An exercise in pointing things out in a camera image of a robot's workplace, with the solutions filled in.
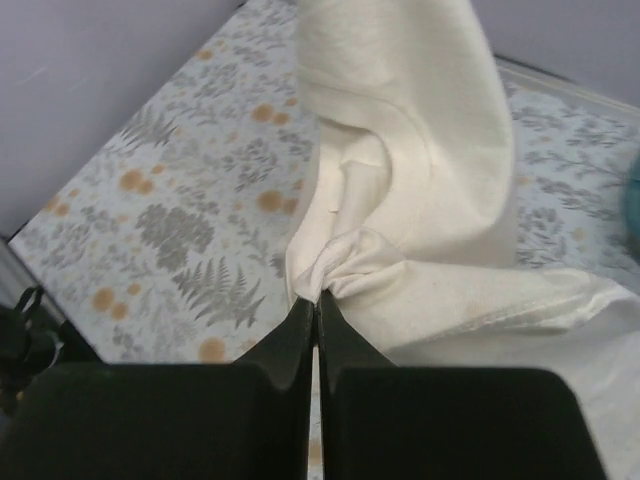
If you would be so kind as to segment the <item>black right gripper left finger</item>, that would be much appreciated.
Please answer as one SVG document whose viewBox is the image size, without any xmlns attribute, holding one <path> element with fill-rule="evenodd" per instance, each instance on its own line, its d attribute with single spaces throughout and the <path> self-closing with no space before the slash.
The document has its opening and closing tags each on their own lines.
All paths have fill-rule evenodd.
<svg viewBox="0 0 640 480">
<path fill-rule="evenodd" d="M 303 479 L 314 306 L 226 364 L 63 364 L 25 391 L 5 479 Z"/>
</svg>

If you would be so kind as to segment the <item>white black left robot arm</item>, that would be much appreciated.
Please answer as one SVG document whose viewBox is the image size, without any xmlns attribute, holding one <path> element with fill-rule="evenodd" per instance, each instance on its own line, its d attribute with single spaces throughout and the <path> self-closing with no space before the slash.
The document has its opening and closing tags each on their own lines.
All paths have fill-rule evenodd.
<svg viewBox="0 0 640 480">
<path fill-rule="evenodd" d="M 32 380 L 61 357 L 59 325 L 41 305 L 43 296 L 32 286 L 14 306 L 1 305 L 1 413 L 8 418 Z"/>
</svg>

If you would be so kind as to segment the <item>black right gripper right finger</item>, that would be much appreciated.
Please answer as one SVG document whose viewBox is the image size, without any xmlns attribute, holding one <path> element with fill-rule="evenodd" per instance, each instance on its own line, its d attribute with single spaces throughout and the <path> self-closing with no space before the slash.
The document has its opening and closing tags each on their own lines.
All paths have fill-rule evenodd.
<svg viewBox="0 0 640 480">
<path fill-rule="evenodd" d="M 531 368 L 399 367 L 323 293 L 317 306 L 328 479 L 602 479 L 569 387 Z"/>
</svg>

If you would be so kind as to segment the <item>cream white t shirt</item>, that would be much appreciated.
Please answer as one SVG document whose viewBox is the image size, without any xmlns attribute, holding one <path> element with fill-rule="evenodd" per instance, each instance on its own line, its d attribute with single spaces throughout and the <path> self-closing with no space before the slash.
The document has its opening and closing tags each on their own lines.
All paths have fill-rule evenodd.
<svg viewBox="0 0 640 480">
<path fill-rule="evenodd" d="M 467 1 L 301 1 L 298 87 L 320 127 L 289 292 L 330 292 L 407 363 L 579 363 L 639 347 L 639 299 L 515 264 L 511 117 Z"/>
</svg>

